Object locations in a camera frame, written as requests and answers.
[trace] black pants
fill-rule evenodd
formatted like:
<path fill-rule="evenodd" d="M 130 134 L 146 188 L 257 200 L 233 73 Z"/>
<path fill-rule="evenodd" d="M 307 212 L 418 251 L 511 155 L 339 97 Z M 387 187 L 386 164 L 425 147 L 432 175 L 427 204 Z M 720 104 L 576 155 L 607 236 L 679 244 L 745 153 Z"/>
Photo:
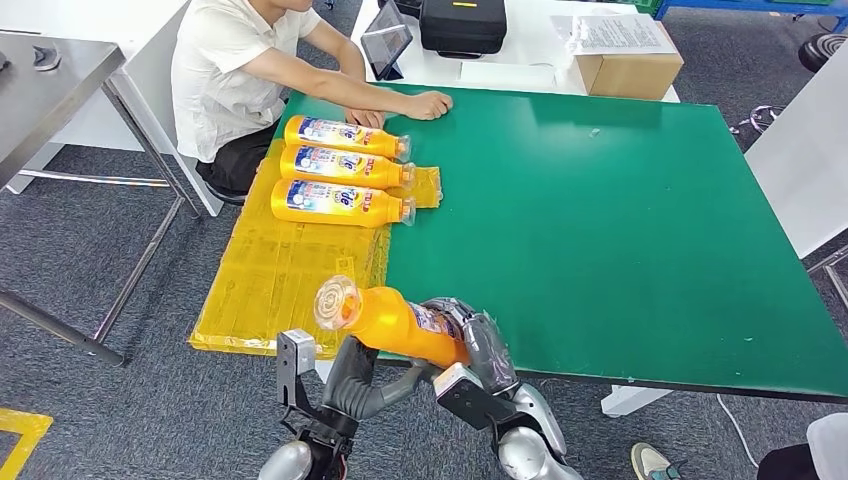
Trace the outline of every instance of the black pants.
<path fill-rule="evenodd" d="M 757 480 L 819 480 L 810 446 L 805 443 L 770 451 L 760 462 Z"/>
<path fill-rule="evenodd" d="M 230 140 L 215 154 L 215 161 L 197 162 L 194 169 L 203 181 L 218 191 L 246 194 L 256 177 L 259 162 L 265 158 L 271 145 L 278 123 L 276 121 L 268 128 Z"/>

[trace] green table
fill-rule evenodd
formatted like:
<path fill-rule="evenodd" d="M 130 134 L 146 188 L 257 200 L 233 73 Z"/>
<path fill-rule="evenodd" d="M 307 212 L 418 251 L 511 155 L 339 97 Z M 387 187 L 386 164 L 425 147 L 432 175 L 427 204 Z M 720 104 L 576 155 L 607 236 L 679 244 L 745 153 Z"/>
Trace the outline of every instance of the green table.
<path fill-rule="evenodd" d="M 445 195 L 393 227 L 388 285 L 487 310 L 524 371 L 848 403 L 848 348 L 718 109 L 442 90 L 447 116 L 386 124 Z"/>

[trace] gray carpet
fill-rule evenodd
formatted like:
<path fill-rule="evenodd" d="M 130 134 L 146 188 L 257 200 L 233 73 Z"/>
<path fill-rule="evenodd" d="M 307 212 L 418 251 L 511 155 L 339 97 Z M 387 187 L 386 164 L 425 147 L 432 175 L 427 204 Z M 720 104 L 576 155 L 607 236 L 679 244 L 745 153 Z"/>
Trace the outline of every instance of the gray carpet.
<path fill-rule="evenodd" d="M 319 10 L 349 33 L 357 6 L 340 0 L 333 12 Z M 677 82 L 681 98 L 717 104 L 728 120 L 763 102 L 788 102 L 810 78 L 795 51 L 819 31 L 813 19 L 792 24 L 766 14 L 675 9 L 665 24 L 687 62 Z M 311 49 L 301 53 L 328 64 Z M 83 147 L 66 147 L 51 168 L 155 174 L 142 154 Z M 171 198 L 164 190 L 42 180 L 21 196 L 3 192 L 0 285 L 93 332 Z M 178 216 L 110 337 L 112 347 L 133 357 L 125 368 L 104 366 L 0 311 L 0 404 L 55 419 L 20 478 L 255 478 L 289 438 L 278 425 L 273 359 L 201 352 L 186 343 L 237 215 L 225 208 L 217 219 Z M 816 282 L 848 334 L 848 313 L 823 279 Z M 399 374 L 381 368 L 378 381 Z M 313 395 L 316 380 L 309 382 Z M 687 478 L 756 476 L 714 395 L 676 392 L 612 420 L 599 407 L 608 386 L 531 383 L 551 403 L 569 458 L 587 480 L 635 478 L 628 451 L 637 441 L 688 459 Z M 806 402 L 725 401 L 757 459 L 804 441 L 812 420 L 848 411 Z M 505 478 L 487 442 L 484 433 L 437 408 L 424 388 L 362 427 L 350 477 Z M 0 435 L 0 454 L 10 444 L 10 436 Z"/>

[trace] cardboard box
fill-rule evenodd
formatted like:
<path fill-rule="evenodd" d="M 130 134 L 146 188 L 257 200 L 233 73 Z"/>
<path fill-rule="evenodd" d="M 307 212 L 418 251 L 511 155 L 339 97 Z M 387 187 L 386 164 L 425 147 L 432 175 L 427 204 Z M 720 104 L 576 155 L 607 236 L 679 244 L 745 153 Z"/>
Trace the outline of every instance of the cardboard box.
<path fill-rule="evenodd" d="M 657 22 L 657 25 L 668 37 L 662 24 Z M 586 93 L 604 97 L 660 100 L 683 66 L 679 53 L 578 55 L 575 58 Z"/>

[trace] black bag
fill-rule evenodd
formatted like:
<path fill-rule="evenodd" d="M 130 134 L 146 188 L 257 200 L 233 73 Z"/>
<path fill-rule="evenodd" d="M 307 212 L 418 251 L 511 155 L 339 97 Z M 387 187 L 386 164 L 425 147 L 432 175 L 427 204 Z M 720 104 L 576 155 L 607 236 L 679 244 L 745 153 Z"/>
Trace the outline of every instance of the black bag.
<path fill-rule="evenodd" d="M 397 5 L 400 13 L 418 18 L 421 16 L 422 1 L 423 0 L 395 0 L 395 5 Z M 378 7 L 383 8 L 383 5 L 385 4 L 386 0 L 377 0 Z"/>
<path fill-rule="evenodd" d="M 504 0 L 424 0 L 421 44 L 442 56 L 497 53 L 506 36 Z"/>

